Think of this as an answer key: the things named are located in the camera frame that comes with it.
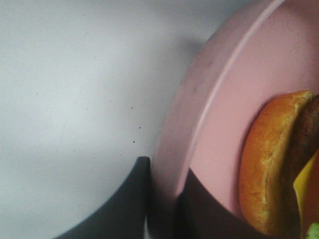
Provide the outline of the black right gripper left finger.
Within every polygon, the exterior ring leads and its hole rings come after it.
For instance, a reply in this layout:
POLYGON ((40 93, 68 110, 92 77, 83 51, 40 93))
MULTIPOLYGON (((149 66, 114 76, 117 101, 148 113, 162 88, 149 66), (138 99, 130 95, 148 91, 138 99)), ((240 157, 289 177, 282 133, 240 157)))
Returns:
POLYGON ((58 239, 143 239, 149 199, 150 158, 138 157, 131 172, 98 210, 58 239))

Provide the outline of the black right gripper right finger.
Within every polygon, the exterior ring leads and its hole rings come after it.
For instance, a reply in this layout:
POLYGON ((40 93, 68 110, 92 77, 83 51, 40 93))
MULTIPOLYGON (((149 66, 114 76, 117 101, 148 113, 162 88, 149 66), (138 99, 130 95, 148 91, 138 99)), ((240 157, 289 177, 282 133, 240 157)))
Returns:
POLYGON ((260 239, 262 235, 229 213, 189 170, 178 199, 175 239, 260 239))

